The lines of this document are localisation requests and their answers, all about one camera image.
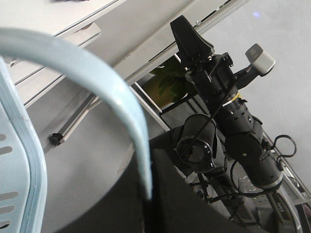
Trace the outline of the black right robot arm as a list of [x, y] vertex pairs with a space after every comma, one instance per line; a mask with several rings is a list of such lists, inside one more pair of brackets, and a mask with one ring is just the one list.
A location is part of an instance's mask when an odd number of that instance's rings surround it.
[[184, 16], [170, 23], [181, 65], [225, 136], [225, 151], [244, 169], [254, 186], [262, 190], [279, 187], [282, 173], [263, 139], [261, 121], [253, 116], [239, 90], [257, 76], [267, 75], [275, 60], [258, 44], [245, 55], [249, 66], [232, 72], [228, 53], [216, 54], [214, 46], [203, 39]]

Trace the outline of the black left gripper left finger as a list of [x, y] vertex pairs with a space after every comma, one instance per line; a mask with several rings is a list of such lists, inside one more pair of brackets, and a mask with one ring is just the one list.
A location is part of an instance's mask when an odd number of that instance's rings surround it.
[[143, 233], [143, 210], [134, 146], [122, 160], [118, 180], [105, 196], [59, 233]]

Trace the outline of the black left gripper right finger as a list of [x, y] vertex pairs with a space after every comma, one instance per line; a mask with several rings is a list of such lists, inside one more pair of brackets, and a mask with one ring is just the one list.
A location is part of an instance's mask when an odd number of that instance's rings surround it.
[[228, 220], [203, 202], [177, 173], [166, 152], [153, 149], [153, 233], [245, 233], [242, 226]]

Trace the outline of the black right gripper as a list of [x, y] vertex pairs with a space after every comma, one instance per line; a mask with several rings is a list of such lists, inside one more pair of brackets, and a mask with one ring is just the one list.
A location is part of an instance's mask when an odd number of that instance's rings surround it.
[[[233, 84], [236, 78], [230, 68], [233, 65], [230, 55], [227, 52], [213, 55], [214, 46], [200, 38], [183, 15], [172, 21], [170, 26], [182, 66], [192, 67], [186, 73], [186, 79], [194, 85], [205, 105], [238, 107], [240, 98], [237, 87]], [[194, 66], [211, 55], [211, 60]]]

